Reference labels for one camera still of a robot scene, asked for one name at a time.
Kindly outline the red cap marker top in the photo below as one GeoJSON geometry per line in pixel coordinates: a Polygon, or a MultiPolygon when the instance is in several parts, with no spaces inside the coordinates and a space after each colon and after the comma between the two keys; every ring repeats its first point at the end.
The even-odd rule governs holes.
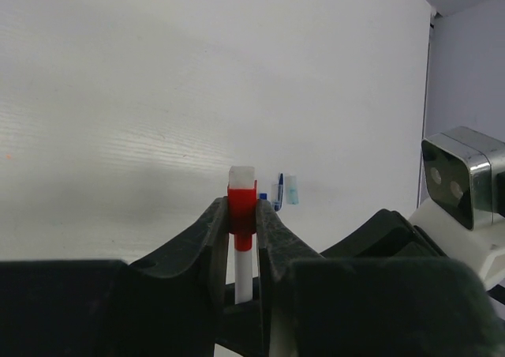
{"type": "Polygon", "coordinates": [[[234,236],[234,301],[253,299],[253,235],[256,233],[255,168],[232,166],[227,186],[229,233],[234,236]]]}

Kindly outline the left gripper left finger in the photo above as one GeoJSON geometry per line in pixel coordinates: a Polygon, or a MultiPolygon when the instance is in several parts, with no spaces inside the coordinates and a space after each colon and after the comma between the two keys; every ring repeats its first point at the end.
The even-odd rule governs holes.
{"type": "Polygon", "coordinates": [[[228,205],[121,260],[1,265],[4,356],[210,356],[223,311],[228,205]]]}

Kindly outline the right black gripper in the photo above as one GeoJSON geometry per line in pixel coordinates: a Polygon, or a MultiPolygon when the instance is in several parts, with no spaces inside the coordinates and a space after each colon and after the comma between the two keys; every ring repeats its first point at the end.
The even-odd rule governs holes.
{"type": "Polygon", "coordinates": [[[399,212],[381,209],[356,231],[324,250],[325,258],[444,257],[420,227],[399,212]]]}

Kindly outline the light blue pen cap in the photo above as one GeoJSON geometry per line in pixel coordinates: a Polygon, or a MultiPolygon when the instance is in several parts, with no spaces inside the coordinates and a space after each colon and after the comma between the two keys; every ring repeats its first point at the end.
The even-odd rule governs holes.
{"type": "Polygon", "coordinates": [[[296,175],[286,175],[284,178],[286,203],[289,205],[299,204],[298,185],[296,175]]]}

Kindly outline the blue clip pen cap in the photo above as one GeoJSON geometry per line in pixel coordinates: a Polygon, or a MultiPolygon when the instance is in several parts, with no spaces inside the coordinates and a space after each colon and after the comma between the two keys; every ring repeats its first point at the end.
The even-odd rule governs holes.
{"type": "Polygon", "coordinates": [[[284,192],[284,174],[279,173],[276,181],[271,185],[271,205],[278,212],[282,209],[284,192]]]}

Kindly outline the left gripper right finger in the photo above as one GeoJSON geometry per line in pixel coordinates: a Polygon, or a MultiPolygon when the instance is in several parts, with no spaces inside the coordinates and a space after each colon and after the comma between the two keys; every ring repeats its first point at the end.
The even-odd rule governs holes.
{"type": "Polygon", "coordinates": [[[481,278],[444,257],[325,258],[256,207],[268,356],[493,356],[481,278]]]}

